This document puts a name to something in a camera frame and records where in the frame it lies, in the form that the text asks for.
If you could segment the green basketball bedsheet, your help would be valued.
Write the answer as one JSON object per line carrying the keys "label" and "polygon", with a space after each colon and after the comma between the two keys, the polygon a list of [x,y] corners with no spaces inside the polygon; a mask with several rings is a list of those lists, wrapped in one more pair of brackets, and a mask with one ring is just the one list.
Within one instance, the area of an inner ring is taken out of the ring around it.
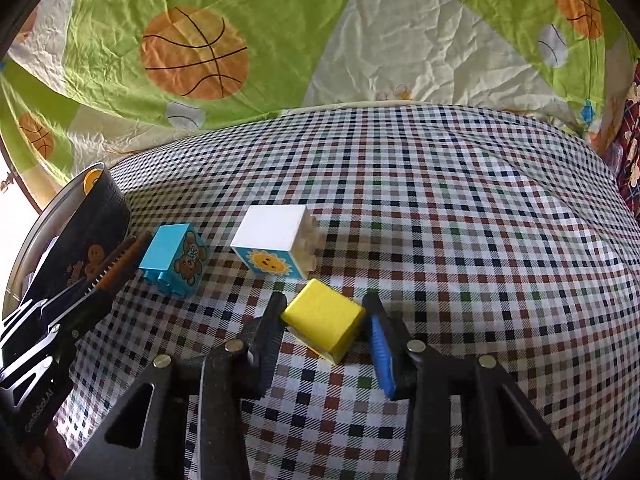
{"label": "green basketball bedsheet", "polygon": [[40,0],[1,61],[1,139],[45,205],[94,162],[296,108],[487,107],[603,153],[638,99],[608,0]]}

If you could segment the yellow cube block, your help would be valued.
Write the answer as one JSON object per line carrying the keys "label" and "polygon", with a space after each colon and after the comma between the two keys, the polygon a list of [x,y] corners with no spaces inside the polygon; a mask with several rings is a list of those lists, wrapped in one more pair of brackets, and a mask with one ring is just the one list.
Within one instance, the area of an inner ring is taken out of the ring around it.
{"label": "yellow cube block", "polygon": [[366,317],[364,307],[315,278],[281,314],[296,339],[332,364],[341,363]]}

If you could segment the yellow face toy brick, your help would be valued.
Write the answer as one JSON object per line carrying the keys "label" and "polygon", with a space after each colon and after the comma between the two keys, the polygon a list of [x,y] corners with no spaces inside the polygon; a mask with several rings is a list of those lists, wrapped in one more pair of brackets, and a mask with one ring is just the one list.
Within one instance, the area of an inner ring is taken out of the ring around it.
{"label": "yellow face toy brick", "polygon": [[85,173],[84,180],[82,181],[82,188],[84,189],[84,193],[86,195],[91,192],[101,176],[101,169],[90,169]]}

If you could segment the red patterned cloth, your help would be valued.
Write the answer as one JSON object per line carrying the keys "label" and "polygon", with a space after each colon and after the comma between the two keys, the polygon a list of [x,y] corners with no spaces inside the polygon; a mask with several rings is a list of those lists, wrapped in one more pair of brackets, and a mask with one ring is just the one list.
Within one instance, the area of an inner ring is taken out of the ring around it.
{"label": "red patterned cloth", "polygon": [[614,174],[620,196],[636,219],[639,219],[640,202],[639,84],[640,67],[636,65],[634,79],[626,96],[620,128],[604,156],[608,169]]}

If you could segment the white sun toy brick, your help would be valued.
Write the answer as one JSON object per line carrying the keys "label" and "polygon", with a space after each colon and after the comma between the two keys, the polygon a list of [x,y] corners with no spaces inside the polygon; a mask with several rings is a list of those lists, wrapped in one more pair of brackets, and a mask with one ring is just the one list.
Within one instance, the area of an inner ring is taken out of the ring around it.
{"label": "white sun toy brick", "polygon": [[317,267],[318,223],[306,205],[252,205],[231,248],[255,273],[306,281]]}

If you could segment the teal bear toy brick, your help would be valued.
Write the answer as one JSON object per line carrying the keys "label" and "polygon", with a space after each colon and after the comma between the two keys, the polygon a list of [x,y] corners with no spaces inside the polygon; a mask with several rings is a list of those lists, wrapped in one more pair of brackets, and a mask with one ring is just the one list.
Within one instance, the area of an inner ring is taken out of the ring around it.
{"label": "teal bear toy brick", "polygon": [[162,294],[181,299],[198,289],[208,248],[190,223],[164,224],[152,237],[139,269]]}

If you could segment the round black cookie tin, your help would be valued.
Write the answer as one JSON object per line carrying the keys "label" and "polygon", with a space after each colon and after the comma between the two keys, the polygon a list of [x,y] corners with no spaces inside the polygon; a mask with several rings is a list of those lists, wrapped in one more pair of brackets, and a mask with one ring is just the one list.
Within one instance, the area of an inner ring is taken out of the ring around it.
{"label": "round black cookie tin", "polygon": [[[102,176],[86,195],[85,173]],[[107,166],[96,162],[73,177],[29,230],[4,286],[2,315],[23,301],[49,298],[95,269],[127,234],[130,209]]]}

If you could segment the checkered tablecloth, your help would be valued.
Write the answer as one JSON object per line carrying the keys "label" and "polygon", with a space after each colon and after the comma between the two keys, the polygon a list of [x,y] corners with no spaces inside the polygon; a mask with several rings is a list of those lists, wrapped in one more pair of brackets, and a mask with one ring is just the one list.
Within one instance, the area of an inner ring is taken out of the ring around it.
{"label": "checkered tablecloth", "polygon": [[134,232],[188,222],[210,259],[187,300],[141,278],[85,336],[58,430],[81,448],[159,353],[190,358],[235,335],[276,290],[231,241],[249,206],[316,217],[316,278],[376,292],[453,356],[491,353],[586,479],[639,429],[639,225],[582,140],[520,116],[436,105],[313,110],[132,156],[114,180]]}

